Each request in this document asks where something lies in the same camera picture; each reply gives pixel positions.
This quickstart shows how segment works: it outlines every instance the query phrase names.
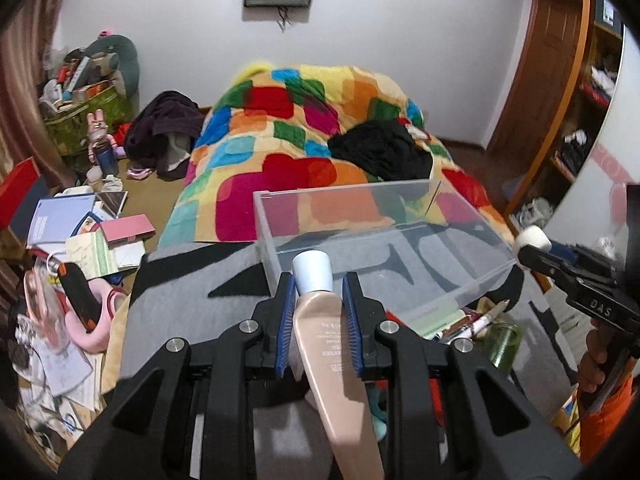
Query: orange sleeve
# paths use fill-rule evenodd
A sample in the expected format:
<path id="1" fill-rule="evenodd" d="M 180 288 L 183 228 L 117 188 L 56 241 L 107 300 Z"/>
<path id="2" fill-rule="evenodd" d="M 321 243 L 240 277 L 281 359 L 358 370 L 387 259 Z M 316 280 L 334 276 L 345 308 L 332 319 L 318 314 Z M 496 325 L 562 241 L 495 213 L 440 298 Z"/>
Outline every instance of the orange sleeve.
<path id="1" fill-rule="evenodd" d="M 591 460 L 607 441 L 631 405 L 629 377 L 617 392 L 607 399 L 598 413 L 591 413 L 580 421 L 580 459 Z"/>

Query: notebook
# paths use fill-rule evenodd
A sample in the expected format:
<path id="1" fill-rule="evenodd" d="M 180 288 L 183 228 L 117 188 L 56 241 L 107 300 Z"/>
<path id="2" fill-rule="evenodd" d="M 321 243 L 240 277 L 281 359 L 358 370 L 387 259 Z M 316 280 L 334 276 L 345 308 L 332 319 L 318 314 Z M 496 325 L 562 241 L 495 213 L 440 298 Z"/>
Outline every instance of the notebook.
<path id="1" fill-rule="evenodd" d="M 125 216 L 100 224 L 108 244 L 144 240 L 156 234 L 146 215 Z"/>
<path id="2" fill-rule="evenodd" d="M 96 193 L 95 197 L 102 203 L 102 209 L 112 218 L 117 218 L 120 216 L 124 201 L 127 199 L 127 191 L 101 191 Z"/>
<path id="3" fill-rule="evenodd" d="M 69 195 L 42 198 L 31 219 L 28 247 L 38 247 L 50 254 L 50 247 L 64 244 L 76 226 L 94 208 L 95 195 Z"/>

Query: metal screw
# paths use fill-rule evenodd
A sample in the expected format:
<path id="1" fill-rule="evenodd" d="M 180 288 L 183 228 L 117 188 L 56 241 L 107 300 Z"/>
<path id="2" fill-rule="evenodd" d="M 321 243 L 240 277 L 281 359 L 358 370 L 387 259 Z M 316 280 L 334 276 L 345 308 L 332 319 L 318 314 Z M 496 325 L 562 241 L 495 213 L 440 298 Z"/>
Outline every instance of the metal screw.
<path id="1" fill-rule="evenodd" d="M 387 319 L 386 321 L 380 323 L 380 330 L 382 330 L 382 332 L 384 332 L 385 334 L 395 334 L 398 330 L 400 330 L 400 327 L 395 321 Z"/>
<path id="2" fill-rule="evenodd" d="M 165 346 L 169 352 L 179 352 L 184 348 L 184 339 L 180 337 L 171 338 L 166 342 Z"/>
<path id="3" fill-rule="evenodd" d="M 466 354 L 467 352 L 471 352 L 474 349 L 474 342 L 471 339 L 467 339 L 466 337 L 460 337 L 458 339 L 454 339 L 453 347 L 458 351 Z"/>
<path id="4" fill-rule="evenodd" d="M 245 334 L 251 334 L 258 330 L 258 322 L 254 321 L 253 319 L 245 319 L 244 321 L 240 322 L 240 325 L 238 325 L 238 327 L 240 328 L 241 332 L 244 332 Z"/>

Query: clear acrylic box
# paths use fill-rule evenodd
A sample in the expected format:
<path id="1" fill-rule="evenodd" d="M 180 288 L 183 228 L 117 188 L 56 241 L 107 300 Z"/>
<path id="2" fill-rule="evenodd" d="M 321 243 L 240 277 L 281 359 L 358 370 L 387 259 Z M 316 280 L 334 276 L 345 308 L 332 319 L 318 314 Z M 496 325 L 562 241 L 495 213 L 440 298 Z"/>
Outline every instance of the clear acrylic box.
<path id="1" fill-rule="evenodd" d="M 515 259 L 446 181 L 254 192 L 258 250 L 271 293 L 293 258 L 329 255 L 334 291 L 349 270 L 366 296 L 418 333 L 500 285 Z"/>

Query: person's hand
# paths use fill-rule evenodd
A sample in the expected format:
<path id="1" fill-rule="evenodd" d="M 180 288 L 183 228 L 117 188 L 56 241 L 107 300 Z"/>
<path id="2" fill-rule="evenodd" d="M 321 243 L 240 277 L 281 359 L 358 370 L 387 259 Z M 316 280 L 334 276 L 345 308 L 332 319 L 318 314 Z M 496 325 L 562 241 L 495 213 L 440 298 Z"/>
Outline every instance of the person's hand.
<path id="1" fill-rule="evenodd" d="M 600 370 L 600 365 L 607 361 L 607 348 L 600 339 L 600 332 L 597 330 L 598 322 L 591 320 L 591 324 L 596 327 L 596 330 L 591 330 L 587 334 L 587 351 L 578 366 L 578 387 L 589 394 L 595 392 L 596 388 L 604 382 L 604 372 Z M 629 377 L 635 365 L 636 359 L 629 359 L 612 393 L 617 391 L 618 387 Z"/>

